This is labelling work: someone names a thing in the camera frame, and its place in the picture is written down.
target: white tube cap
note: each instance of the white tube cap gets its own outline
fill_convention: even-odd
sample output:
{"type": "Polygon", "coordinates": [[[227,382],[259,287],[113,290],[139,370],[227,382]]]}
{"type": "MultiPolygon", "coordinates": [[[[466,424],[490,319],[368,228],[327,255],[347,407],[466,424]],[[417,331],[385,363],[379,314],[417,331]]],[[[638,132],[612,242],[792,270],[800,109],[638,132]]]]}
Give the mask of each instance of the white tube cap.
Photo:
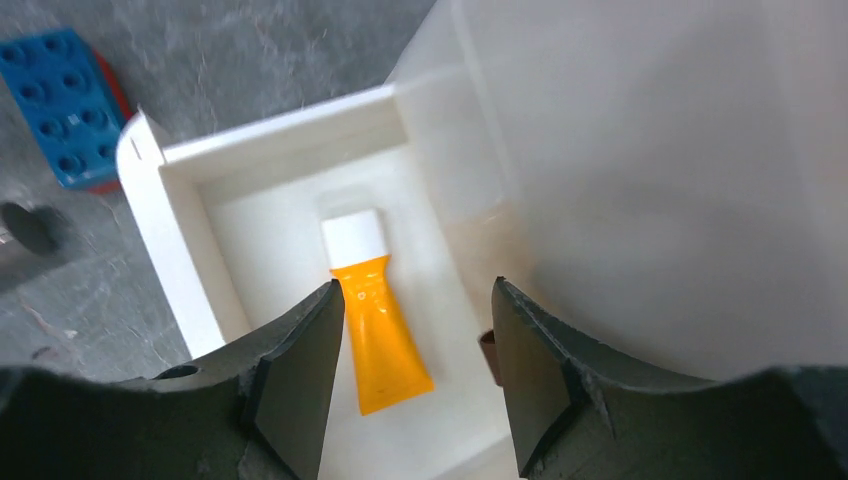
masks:
{"type": "Polygon", "coordinates": [[[349,267],[389,254],[377,210],[321,222],[330,269],[349,267]]]}

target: brown object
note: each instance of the brown object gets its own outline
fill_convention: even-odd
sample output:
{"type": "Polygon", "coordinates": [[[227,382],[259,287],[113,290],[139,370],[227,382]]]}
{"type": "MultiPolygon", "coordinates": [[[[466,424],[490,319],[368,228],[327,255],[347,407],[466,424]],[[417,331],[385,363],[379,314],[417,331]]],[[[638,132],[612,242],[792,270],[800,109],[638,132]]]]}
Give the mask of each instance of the brown object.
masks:
{"type": "Polygon", "coordinates": [[[503,387],[501,383],[501,366],[498,364],[498,348],[495,345],[495,331],[489,330],[480,336],[480,349],[483,350],[483,356],[486,357],[486,363],[489,364],[489,370],[492,371],[492,376],[495,377],[495,384],[503,387]]]}

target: lego stud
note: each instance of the lego stud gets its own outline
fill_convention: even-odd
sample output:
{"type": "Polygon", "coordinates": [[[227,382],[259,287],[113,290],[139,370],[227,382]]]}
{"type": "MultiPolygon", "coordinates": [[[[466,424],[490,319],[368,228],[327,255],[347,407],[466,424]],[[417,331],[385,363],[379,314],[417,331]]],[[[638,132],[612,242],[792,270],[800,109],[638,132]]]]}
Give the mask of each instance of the lego stud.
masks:
{"type": "Polygon", "coordinates": [[[83,77],[79,72],[67,72],[62,75],[62,85],[64,85],[68,90],[77,93],[85,92],[88,89],[85,77],[83,77]]]}
{"type": "Polygon", "coordinates": [[[18,89],[21,98],[30,103],[43,103],[47,100],[47,91],[35,82],[25,83],[18,89]]]}
{"type": "Polygon", "coordinates": [[[85,162],[76,155],[65,155],[57,162],[59,170],[67,175],[79,175],[85,171],[85,162]]]}
{"type": "Polygon", "coordinates": [[[16,67],[22,67],[27,63],[27,56],[24,49],[14,45],[3,47],[3,49],[0,50],[0,59],[3,60],[3,63],[14,65],[16,67]]]}
{"type": "Polygon", "coordinates": [[[115,147],[112,145],[100,145],[97,147],[97,155],[105,160],[111,160],[115,158],[115,147]]]}
{"type": "Polygon", "coordinates": [[[80,113],[80,119],[82,120],[82,123],[97,130],[102,129],[109,123],[109,117],[106,116],[106,112],[99,108],[83,110],[82,113],[80,113]]]}
{"type": "Polygon", "coordinates": [[[38,125],[38,133],[52,140],[61,140],[65,138],[67,132],[58,120],[44,120],[38,125]]]}
{"type": "Polygon", "coordinates": [[[44,49],[53,55],[66,57],[70,53],[70,45],[64,38],[53,35],[43,40],[44,49]]]}

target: white container wall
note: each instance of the white container wall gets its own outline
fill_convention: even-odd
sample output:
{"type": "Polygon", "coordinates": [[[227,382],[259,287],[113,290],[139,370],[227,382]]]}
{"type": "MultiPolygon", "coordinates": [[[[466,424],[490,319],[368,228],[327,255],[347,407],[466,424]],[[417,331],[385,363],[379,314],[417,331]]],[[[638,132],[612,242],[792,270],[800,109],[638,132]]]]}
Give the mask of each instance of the white container wall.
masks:
{"type": "Polygon", "coordinates": [[[481,322],[505,275],[643,360],[848,361],[848,6],[442,1],[393,74],[481,322]]]}

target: black round object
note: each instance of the black round object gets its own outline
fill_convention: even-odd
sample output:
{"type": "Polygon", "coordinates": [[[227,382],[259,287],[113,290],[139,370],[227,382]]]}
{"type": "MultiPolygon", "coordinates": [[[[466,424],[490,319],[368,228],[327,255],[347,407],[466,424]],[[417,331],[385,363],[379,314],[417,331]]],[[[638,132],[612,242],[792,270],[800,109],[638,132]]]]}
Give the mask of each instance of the black round object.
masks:
{"type": "Polygon", "coordinates": [[[47,255],[56,248],[44,222],[16,203],[0,204],[0,227],[35,255],[47,255]]]}

